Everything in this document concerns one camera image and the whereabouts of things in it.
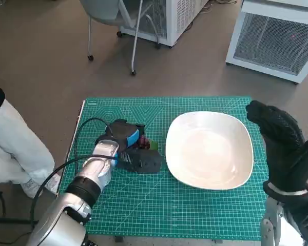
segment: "black glove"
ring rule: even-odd
[[[252,101],[246,106],[248,120],[256,123],[266,143],[269,181],[282,191],[306,189],[308,140],[297,121],[285,111]]]

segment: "grid lines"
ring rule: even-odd
[[[260,240],[260,220],[266,195],[266,156],[258,127],[246,119],[249,97],[142,97],[89,98],[80,123],[91,117],[108,122],[118,118],[145,124],[145,134],[159,143],[171,122],[190,111],[230,114],[247,127],[254,150],[254,169],[248,182],[227,191],[201,190],[178,182],[166,163],[158,174],[134,174],[115,169],[110,184],[94,205],[89,234]],[[78,139],[78,155],[91,154],[96,138],[104,133],[101,122],[85,125]],[[73,151],[69,159],[74,158]],[[60,192],[73,180],[74,165],[64,170]]]

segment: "chair wheel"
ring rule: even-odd
[[[121,31],[118,31],[118,32],[117,32],[117,36],[118,36],[118,37],[122,37],[122,36],[123,36],[123,33],[122,33]]]

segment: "square plate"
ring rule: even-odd
[[[197,188],[233,189],[252,174],[250,135],[240,120],[223,113],[179,115],[170,125],[165,153],[172,175]]]

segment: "sneaker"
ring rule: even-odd
[[[32,179],[30,179],[27,183],[21,183],[21,187],[23,191],[25,192],[25,194],[32,199],[35,197],[37,191],[40,188],[40,186],[36,182],[34,182]]]
[[[61,177],[58,174],[53,175],[53,177],[47,182],[45,187],[48,191],[53,194],[57,194],[58,192],[58,185],[60,184]]]

